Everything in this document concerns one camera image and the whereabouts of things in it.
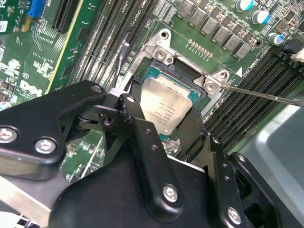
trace electronic component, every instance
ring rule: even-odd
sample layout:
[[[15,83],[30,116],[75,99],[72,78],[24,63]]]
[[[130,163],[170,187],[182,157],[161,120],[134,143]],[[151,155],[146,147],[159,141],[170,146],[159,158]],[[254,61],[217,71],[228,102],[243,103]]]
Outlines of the electronic component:
[[[152,65],[143,77],[141,106],[146,120],[155,124],[158,133],[167,136],[201,94],[181,83],[172,76],[173,72],[161,66]]]
[[[285,32],[285,30],[288,28],[288,23],[284,20],[280,20],[277,26],[275,27],[275,30],[279,33]]]
[[[232,21],[232,18],[229,15],[227,15],[225,17],[225,19],[223,20],[222,25],[225,27],[228,27],[228,25],[230,24],[231,21]]]
[[[238,12],[250,10],[253,6],[253,0],[237,0],[235,8]]]
[[[2,82],[1,87],[4,88],[4,89],[8,89],[9,83],[8,82]]]
[[[239,34],[239,32],[241,31],[243,29],[243,26],[241,26],[241,25],[237,25],[234,29],[233,29],[233,33],[234,34],[236,34],[236,35],[238,35]]]
[[[46,0],[32,0],[28,15],[32,18],[40,18],[45,7]]]
[[[189,23],[194,27],[197,27],[201,23],[205,15],[206,14],[203,11],[201,11],[201,9],[196,9],[194,14],[191,16]]]
[[[204,10],[206,6],[208,5],[209,0],[202,0],[201,3],[199,4],[199,7]]]
[[[190,12],[191,7],[192,7],[192,2],[189,2],[188,0],[184,0],[181,3],[176,13],[182,18],[185,18]]]
[[[284,36],[276,34],[275,32],[270,33],[267,39],[271,44],[274,45],[280,45],[284,42]]]
[[[74,68],[74,65],[75,64],[70,64],[70,65],[67,65],[61,75],[61,78],[65,78],[67,76],[70,76],[72,71],[73,71],[73,68]]]
[[[285,19],[287,21],[290,21],[293,17],[295,16],[295,12],[293,12],[292,10],[289,11],[289,13],[286,15]]]
[[[8,100],[8,98],[9,96],[7,96],[6,94],[0,93],[0,102],[5,102]]]
[[[70,29],[79,0],[60,0],[52,28],[64,34]]]
[[[212,31],[215,29],[217,24],[218,23],[214,19],[209,18],[204,24],[203,28],[201,29],[201,32],[203,32],[206,35],[210,35]]]
[[[9,83],[7,90],[13,93],[15,91],[15,89],[16,89],[16,86]]]
[[[229,33],[228,29],[224,28],[223,26],[220,26],[217,32],[215,33],[213,40],[221,44],[227,37],[228,33]]]
[[[270,19],[269,11],[267,10],[257,10],[251,16],[251,21],[253,24],[265,24]]]
[[[89,34],[89,29],[90,28],[88,26],[82,27],[80,29],[79,33],[78,33],[78,36],[77,36],[76,40],[79,41],[79,40],[82,40],[82,39],[86,38]]]
[[[213,6],[208,6],[207,7],[207,13],[211,13],[213,11],[214,7]]]
[[[248,52],[251,50],[251,46],[248,44],[241,44],[240,47],[237,47],[237,51],[235,52],[235,56],[237,56],[240,59],[243,59]]]
[[[249,43],[249,41],[252,39],[253,34],[251,32],[247,33],[247,35],[243,38],[243,41],[246,43]]]
[[[211,17],[213,18],[217,18],[218,14],[221,12],[220,8],[219,7],[215,7],[212,11],[212,13],[210,14]]]
[[[227,49],[228,51],[232,51],[233,49],[236,48],[236,46],[240,41],[241,41],[240,38],[238,38],[236,35],[232,35],[225,43],[224,48]]]
[[[298,26],[298,29],[299,29],[301,32],[304,32],[304,21]]]

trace chip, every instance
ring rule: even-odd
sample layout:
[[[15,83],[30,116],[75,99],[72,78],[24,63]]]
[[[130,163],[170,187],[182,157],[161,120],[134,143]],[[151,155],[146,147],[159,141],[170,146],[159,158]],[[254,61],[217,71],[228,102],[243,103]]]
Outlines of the chip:
[[[287,21],[290,21],[293,17],[295,16],[295,12],[293,12],[292,10],[287,14],[287,16],[285,17],[285,19]]]
[[[231,21],[232,21],[232,18],[229,15],[227,15],[225,17],[225,19],[223,20],[222,25],[227,27]]]
[[[203,26],[203,28],[201,29],[201,31],[203,33],[205,33],[206,35],[210,35],[212,33],[212,31],[215,29],[215,27],[217,26],[217,22],[212,19],[212,18],[209,18],[207,20],[207,22],[205,23],[205,25]]]
[[[8,96],[3,93],[0,93],[0,102],[5,102],[7,100],[8,100]]]
[[[67,65],[65,67],[65,70],[63,71],[62,75],[61,75],[61,78],[65,78],[69,75],[71,75],[72,71],[73,71],[73,68],[74,68],[74,65],[75,64],[70,64],[70,65]]]
[[[15,88],[15,85],[9,84],[7,90],[13,93],[15,91]]]
[[[217,18],[218,14],[221,12],[219,7],[214,8],[214,10],[212,11],[212,13],[210,14],[211,17],[213,18]]]
[[[275,27],[275,30],[278,31],[279,33],[285,32],[285,30],[288,28],[288,24],[286,21],[281,20],[277,26]]]
[[[89,35],[89,27],[82,27],[79,31],[79,34],[77,36],[77,41],[86,38]]]
[[[246,43],[249,43],[249,40],[253,37],[253,34],[251,32],[247,33],[247,35],[244,37],[243,41]]]
[[[228,29],[224,28],[223,26],[220,26],[219,30],[214,35],[213,40],[221,44],[227,37],[228,33]]]
[[[199,7],[204,10],[205,7],[208,5],[209,0],[202,0],[201,3],[199,4]]]
[[[250,50],[251,50],[251,46],[249,46],[248,44],[242,44],[241,47],[238,49],[238,51],[235,53],[235,55],[238,58],[243,59]]]
[[[194,14],[192,15],[192,17],[189,20],[189,23],[191,25],[193,25],[194,27],[197,27],[201,21],[203,20],[203,18],[205,17],[205,13],[203,11],[201,11],[200,9],[197,9]]]
[[[234,30],[232,31],[234,34],[238,35],[239,32],[243,29],[243,26],[237,25]]]
[[[227,43],[224,45],[224,48],[226,48],[229,51],[232,51],[238,45],[238,43],[240,42],[240,40],[241,39],[238,38],[236,35],[232,35],[229,38],[229,40],[227,41]]]
[[[185,18],[190,12],[191,7],[192,7],[192,2],[189,2],[188,0],[184,0],[181,3],[176,13],[180,15],[182,18]]]
[[[298,29],[299,29],[301,32],[304,32],[304,21],[298,26]]]
[[[1,87],[4,88],[4,89],[7,89],[9,86],[9,84],[7,82],[2,82],[1,83]]]

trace ram slot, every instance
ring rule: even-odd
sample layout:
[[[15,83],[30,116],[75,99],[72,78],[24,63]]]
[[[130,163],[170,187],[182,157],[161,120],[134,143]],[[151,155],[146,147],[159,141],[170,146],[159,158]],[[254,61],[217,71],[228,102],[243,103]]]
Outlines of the ram slot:
[[[269,69],[270,71],[265,71],[263,75],[267,74],[268,76],[260,77],[261,80],[258,80],[256,82],[256,85],[251,87],[251,90],[261,93],[265,92],[265,89],[269,87],[271,81],[275,80],[279,73],[284,70],[284,68],[284,65],[275,65],[273,68]],[[235,121],[235,119],[237,119],[238,116],[246,110],[248,104],[253,102],[255,98],[256,97],[254,96],[243,95],[241,99],[237,101],[237,105],[231,108],[230,111],[225,116],[223,116],[221,123],[216,127],[217,131],[212,130],[212,133],[218,136],[223,134],[229,127],[229,123]]]
[[[87,39],[88,41],[84,45],[82,55],[79,58],[78,62],[76,63],[76,67],[72,71],[68,85],[77,83],[82,80],[83,74],[89,63],[93,50],[106,26],[106,23],[109,19],[109,15],[113,11],[113,8],[115,6],[114,3],[115,3],[115,0],[105,0],[104,3],[100,6],[99,13],[97,15],[97,19],[94,22],[91,33]]]
[[[275,60],[276,58],[274,56],[267,54],[265,57],[263,57],[263,59],[260,60],[256,67],[251,71],[251,73],[240,82],[238,87],[243,89],[250,89],[256,83],[256,81],[264,75],[265,71],[274,64]],[[214,115],[214,117],[210,118],[206,123],[206,127],[212,131],[218,125],[219,119],[229,113],[230,110],[243,96],[243,94],[231,93],[225,100],[224,104],[217,111],[220,113],[220,116],[214,118]]]
[[[124,0],[117,3],[114,14],[110,18],[107,28],[94,50],[85,80],[95,81],[98,71],[103,66],[102,63],[105,60],[106,54],[114,42],[132,3],[132,0]]]
[[[150,19],[151,15],[153,14],[154,9],[155,9],[157,3],[158,3],[158,0],[153,0],[150,3],[150,5],[149,5],[149,7],[148,7],[148,9],[146,11],[146,13],[143,15],[143,18],[139,22],[139,27],[136,29],[136,31],[135,31],[134,34],[132,34],[132,35],[130,34],[128,36],[128,38],[126,39],[126,42],[128,42],[130,45],[129,45],[129,48],[128,48],[125,56],[124,56],[124,59],[122,60],[122,66],[125,64],[125,62],[126,62],[128,56],[129,56],[130,52],[132,51],[134,45],[136,44],[136,42],[138,42],[138,39],[139,39],[140,35],[142,34],[142,32],[143,32],[143,30],[144,30],[144,28],[145,28],[148,20]],[[107,72],[110,76],[114,73],[115,67],[117,66],[117,64],[118,64],[118,60],[115,61],[115,63],[113,64],[112,68]],[[108,88],[108,89],[110,87],[109,83],[110,83],[110,81],[106,85],[106,88]]]
[[[284,91],[281,93],[281,96],[286,97],[288,94],[290,94],[300,83],[302,82],[301,77],[297,77],[296,79],[292,79],[288,87],[284,89]],[[229,152],[233,149],[236,144],[241,141],[248,133],[255,130],[256,126],[271,112],[276,106],[278,105],[277,102],[274,101],[267,101],[256,114],[256,116],[253,118],[250,125],[243,127],[243,129],[240,129],[237,132],[236,137],[230,138],[230,141],[225,141],[224,147],[225,151]]]
[[[110,72],[113,68],[113,64],[116,62],[119,56],[119,53],[123,47],[123,43],[129,40],[129,37],[133,36],[133,34],[137,31],[140,20],[143,18],[150,2],[151,0],[137,0],[134,3],[134,6],[130,10],[130,13],[118,35],[118,38],[115,41],[115,44],[107,55],[104,68],[98,73],[99,77],[95,80],[96,83],[104,85],[106,89],[109,89],[108,83],[111,81],[110,76],[112,75]]]

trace silver screw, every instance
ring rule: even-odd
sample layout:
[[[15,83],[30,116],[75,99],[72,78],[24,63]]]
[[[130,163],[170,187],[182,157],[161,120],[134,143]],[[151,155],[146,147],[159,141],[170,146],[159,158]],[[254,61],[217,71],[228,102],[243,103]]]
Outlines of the silver screw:
[[[214,141],[215,143],[220,144],[220,142],[219,142],[219,140],[218,140],[217,138],[213,137],[212,139],[213,139],[213,141]]]
[[[246,159],[242,155],[239,154],[237,157],[241,160],[241,162],[246,162]]]
[[[101,93],[101,92],[102,92],[101,88],[100,88],[99,86],[97,86],[97,85],[92,86],[92,89],[93,89],[95,92],[97,92],[97,93]]]
[[[236,224],[236,225],[241,224],[241,217],[235,209],[228,208],[227,213],[228,213],[229,218],[231,219],[231,221],[234,224]]]
[[[35,149],[39,153],[52,153],[56,149],[56,144],[50,139],[40,139],[35,143]]]
[[[165,196],[165,198],[169,201],[169,202],[176,202],[179,198],[179,195],[177,193],[177,191],[171,187],[170,185],[165,185],[165,187],[163,187],[163,195]]]
[[[18,134],[11,128],[0,128],[0,143],[10,143],[17,139]]]
[[[133,97],[131,97],[131,96],[127,96],[127,100],[131,101],[131,102],[135,102],[135,99]]]

